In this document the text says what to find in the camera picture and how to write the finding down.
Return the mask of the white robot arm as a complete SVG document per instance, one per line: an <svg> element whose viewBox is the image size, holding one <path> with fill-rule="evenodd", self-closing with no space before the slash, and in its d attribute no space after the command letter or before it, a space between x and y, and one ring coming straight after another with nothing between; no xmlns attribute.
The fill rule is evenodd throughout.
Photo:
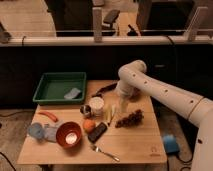
<svg viewBox="0 0 213 171"><path fill-rule="evenodd" d="M140 90L187 119L198 128L191 171L213 171L213 100L146 75L142 60L118 70L118 95L125 99Z"/></svg>

